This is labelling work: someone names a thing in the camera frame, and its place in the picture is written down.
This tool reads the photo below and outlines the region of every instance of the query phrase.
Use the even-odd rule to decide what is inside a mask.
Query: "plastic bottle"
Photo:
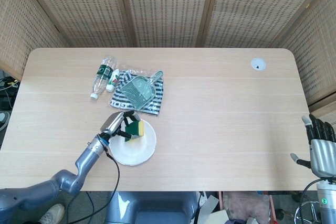
[[[91,97],[97,99],[101,92],[106,88],[109,82],[112,72],[116,67],[117,61],[115,57],[106,56],[98,69],[95,80],[93,81]]]
[[[112,77],[109,80],[109,83],[106,86],[106,90],[108,92],[113,92],[114,88],[116,87],[119,80],[119,69],[116,69],[112,73]]]

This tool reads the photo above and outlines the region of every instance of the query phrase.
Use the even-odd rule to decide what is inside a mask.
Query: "wire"
[[[197,203],[197,210],[196,210],[195,218],[194,218],[194,223],[195,224],[198,223],[198,216],[200,215],[199,211],[200,211],[201,207],[199,206],[199,203],[201,201],[201,196],[202,196],[202,193],[199,192],[199,198],[198,198],[198,203]]]
[[[307,190],[309,189],[309,187],[311,187],[313,184],[317,183],[317,182],[320,182],[320,181],[323,181],[323,180],[327,180],[328,178],[319,178],[319,179],[316,179],[314,180],[313,182],[309,183],[308,186],[305,187],[305,189],[303,190],[302,192],[302,195],[301,195],[301,198],[300,198],[300,205],[299,205],[299,209],[300,209],[300,218],[301,218],[301,223],[302,224],[305,224],[304,220],[303,220],[303,215],[302,215],[302,203],[303,203],[303,198],[305,197],[305,194],[307,192]]]
[[[201,202],[201,196],[202,196],[202,194],[199,193],[199,198],[198,198],[198,203],[197,203],[197,207],[198,207],[198,208],[199,208],[199,203]]]
[[[11,88],[12,86],[16,85],[17,83],[18,83],[18,81],[17,81],[17,82],[15,82],[15,83],[13,83],[12,85],[8,86],[7,88],[0,89],[0,91],[3,91],[3,90],[5,90],[5,89],[9,89],[9,88]]]
[[[4,90],[4,91],[5,91],[6,95],[7,95],[7,98],[8,98],[8,101],[9,101],[9,106],[10,106],[10,108],[12,109],[13,106],[11,105],[11,100],[9,99],[9,95],[8,95],[8,93],[7,93],[6,90]]]
[[[91,196],[89,195],[89,193],[88,193],[87,191],[86,191],[86,195],[89,197],[89,200],[90,200],[90,202],[91,202],[91,206],[92,206],[92,212],[94,212],[94,204],[93,204],[93,201],[92,201],[92,199],[91,199]],[[91,222],[91,220],[92,220],[92,217],[93,217],[93,216],[90,217],[88,224],[90,224],[90,222]]]
[[[107,207],[109,205],[109,203],[112,201],[112,198],[114,197],[114,194],[116,193],[117,187],[119,185],[120,169],[119,169],[119,165],[118,165],[117,161],[108,153],[107,148],[104,148],[104,150],[105,150],[105,153],[106,153],[107,157],[109,159],[111,159],[115,163],[115,165],[117,167],[117,170],[118,170],[118,179],[117,179],[117,183],[116,183],[116,185],[114,187],[114,190],[112,192],[111,198],[109,199],[109,201],[103,207],[99,208],[97,211],[93,212],[92,214],[87,215],[87,216],[85,216],[85,217],[83,217],[81,219],[78,219],[78,220],[75,220],[75,221],[72,221],[72,222],[67,222],[66,224],[74,224],[74,223],[78,223],[78,222],[80,222],[82,220],[86,220],[86,219],[94,216],[95,214],[99,213],[101,210],[103,210],[105,207]]]
[[[68,204],[68,207],[67,207],[67,223],[69,222],[69,209],[70,209],[70,206],[71,206],[72,202],[77,198],[78,195],[79,194],[76,194],[74,196],[74,198],[72,198],[71,201]],[[89,193],[87,191],[86,191],[86,195],[89,197],[89,200],[90,200],[91,206],[92,206],[92,212],[94,212],[94,204],[93,204],[93,201],[91,199],[91,196],[89,195]]]
[[[71,201],[70,201],[69,204],[68,204],[68,207],[67,207],[67,223],[69,222],[69,209],[70,209],[70,205],[71,205],[72,202],[77,198],[78,195],[79,195],[79,194],[76,194],[76,195],[74,196],[74,198],[72,198]]]

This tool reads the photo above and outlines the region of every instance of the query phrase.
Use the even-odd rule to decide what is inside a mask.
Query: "robot finger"
[[[295,163],[298,165],[305,166],[308,169],[311,169],[311,163],[310,161],[300,159],[295,153],[291,153],[290,157],[294,160]]]
[[[320,124],[320,129],[321,129],[321,132],[322,132],[322,139],[327,140],[327,141],[330,141],[328,128],[327,128],[326,125],[322,122],[322,120],[317,119],[317,121],[318,121],[318,123]]]
[[[126,133],[125,131],[122,131],[122,130],[118,131],[117,135],[125,137],[127,139],[132,139],[132,135],[131,134]]]
[[[312,124],[311,120],[308,117],[302,116],[302,121],[305,124],[304,126],[306,127],[306,131],[307,131],[308,143],[310,145],[311,141],[313,139],[316,139],[315,129],[313,128],[313,124]]]
[[[124,122],[126,126],[129,126],[127,118],[131,119],[133,122],[141,120],[139,115],[134,110],[124,112]]]
[[[330,123],[325,122],[324,123],[326,128],[328,128],[328,132],[329,132],[329,137],[330,137],[330,141],[336,143],[336,137],[335,137],[335,131],[334,128],[331,126]]]
[[[320,127],[320,123],[318,122],[318,120],[315,118],[315,116],[313,116],[312,114],[309,114],[309,118],[313,124],[313,128],[315,131],[315,137],[316,139],[323,139],[322,138],[322,131],[321,131],[321,127]]]

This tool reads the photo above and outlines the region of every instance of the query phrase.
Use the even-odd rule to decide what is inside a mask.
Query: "robotic arm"
[[[313,115],[303,116],[307,130],[310,161],[300,159],[291,153],[291,158],[299,165],[305,166],[319,178],[317,184],[321,219],[323,224],[336,223],[336,137],[333,127]]]
[[[107,151],[109,140],[116,135],[131,138],[121,131],[121,123],[128,125],[127,118],[139,121],[140,117],[134,111],[112,114],[100,128],[101,133],[88,143],[87,148],[76,160],[78,174],[68,170],[60,170],[50,180],[27,188],[0,189],[0,224],[8,224],[16,208],[29,210],[45,204],[57,197],[60,190],[75,195],[82,188],[85,178],[99,156]]]

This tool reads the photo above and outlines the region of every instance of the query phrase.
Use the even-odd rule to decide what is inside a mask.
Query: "plastic dustpan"
[[[159,80],[162,76],[162,71],[158,71],[150,78],[147,78],[145,76],[136,76],[120,90],[132,103],[136,110],[141,110],[143,107],[145,107],[147,103],[154,99],[154,82]]]

